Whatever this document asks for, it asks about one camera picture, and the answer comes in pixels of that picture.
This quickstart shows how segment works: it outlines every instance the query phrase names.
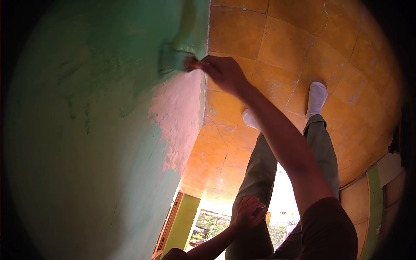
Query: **leg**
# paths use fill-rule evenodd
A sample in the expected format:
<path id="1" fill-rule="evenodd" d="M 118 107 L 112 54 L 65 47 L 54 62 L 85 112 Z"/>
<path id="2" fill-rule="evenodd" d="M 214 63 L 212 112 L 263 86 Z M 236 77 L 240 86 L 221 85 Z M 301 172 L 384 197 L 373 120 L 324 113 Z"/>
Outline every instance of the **leg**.
<path id="1" fill-rule="evenodd" d="M 303 136 L 312 148 L 315 159 L 318 162 L 322 175 L 328 187 L 339 198 L 338 163 L 335 156 L 331 138 L 326 130 L 327 123 L 321 115 L 313 115 L 306 124 Z M 302 253 L 302 237 L 300 234 L 300 222 L 285 241 L 274 253 L 274 258 L 293 260 Z"/>
<path id="2" fill-rule="evenodd" d="M 257 197 L 261 203 L 269 207 L 276 169 L 277 160 L 264 135 L 260 133 L 248 162 L 243 183 L 234 201 L 231 221 L 234 218 L 235 206 L 243 197 Z M 265 219 L 257 227 L 242 234 L 225 251 L 227 260 L 268 259 L 272 255 L 273 244 Z"/>

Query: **orange tiled floor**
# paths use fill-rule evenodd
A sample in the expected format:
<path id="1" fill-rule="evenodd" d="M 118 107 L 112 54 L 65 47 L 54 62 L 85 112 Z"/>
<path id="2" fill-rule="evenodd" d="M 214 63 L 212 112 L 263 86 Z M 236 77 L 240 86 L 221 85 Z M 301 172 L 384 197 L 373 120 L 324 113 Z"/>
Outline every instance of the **orange tiled floor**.
<path id="1" fill-rule="evenodd" d="M 399 119 L 401 76 L 382 30 L 359 1 L 211 3 L 210 53 L 233 57 L 299 131 L 309 84 L 327 86 L 322 115 L 341 186 L 387 152 Z M 258 135 L 244 124 L 244 109 L 208 80 L 205 125 L 181 181 L 185 193 L 232 204 Z"/>

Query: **shirt sleeve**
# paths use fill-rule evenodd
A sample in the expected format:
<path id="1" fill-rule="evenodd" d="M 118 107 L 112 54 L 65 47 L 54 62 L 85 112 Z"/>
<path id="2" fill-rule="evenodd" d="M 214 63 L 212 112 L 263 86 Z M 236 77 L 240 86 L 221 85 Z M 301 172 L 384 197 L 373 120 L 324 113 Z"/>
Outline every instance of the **shirt sleeve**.
<path id="1" fill-rule="evenodd" d="M 303 252 L 298 260 L 355 260 L 358 238 L 355 227 L 336 198 L 323 198 L 303 214 Z"/>

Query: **foot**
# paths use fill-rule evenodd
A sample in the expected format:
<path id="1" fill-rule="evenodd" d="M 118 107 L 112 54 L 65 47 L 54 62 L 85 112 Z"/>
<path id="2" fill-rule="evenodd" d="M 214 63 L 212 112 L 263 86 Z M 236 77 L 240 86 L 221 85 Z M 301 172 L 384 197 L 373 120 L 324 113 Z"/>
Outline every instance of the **foot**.
<path id="1" fill-rule="evenodd" d="M 308 111 L 306 112 L 306 122 L 314 115 L 320 115 L 325 100 L 328 97 L 327 88 L 320 82 L 312 82 L 309 89 Z"/>
<path id="2" fill-rule="evenodd" d="M 250 110 L 248 110 L 248 109 L 244 110 L 244 112 L 243 112 L 243 121 L 247 126 L 252 127 L 254 129 L 257 129 L 259 132 L 261 132 L 261 128 L 260 128 L 256 119 L 254 118 L 254 115 L 251 113 Z"/>

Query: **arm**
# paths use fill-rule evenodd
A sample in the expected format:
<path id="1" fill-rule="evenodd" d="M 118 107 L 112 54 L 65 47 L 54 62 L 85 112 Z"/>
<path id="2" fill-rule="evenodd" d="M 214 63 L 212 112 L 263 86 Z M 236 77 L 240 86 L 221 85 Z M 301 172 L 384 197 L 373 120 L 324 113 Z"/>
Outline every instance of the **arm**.
<path id="1" fill-rule="evenodd" d="M 237 205 L 235 222 L 212 239 L 191 249 L 187 253 L 190 259 L 214 260 L 241 232 L 258 225 L 267 213 L 267 209 L 264 208 L 257 216 L 252 216 L 254 210 L 259 207 L 264 208 L 264 205 L 258 198 L 244 197 Z"/>
<path id="2" fill-rule="evenodd" d="M 316 201 L 334 196 L 306 140 L 286 116 L 247 81 L 233 58 L 207 56 L 195 67 L 205 71 L 222 90 L 237 97 L 253 112 L 273 154 L 292 182 L 300 216 Z"/>
<path id="3" fill-rule="evenodd" d="M 236 224 L 231 224 L 223 232 L 219 233 L 205 243 L 191 249 L 187 254 L 190 259 L 213 260 L 238 237 L 239 233 L 240 232 Z"/>

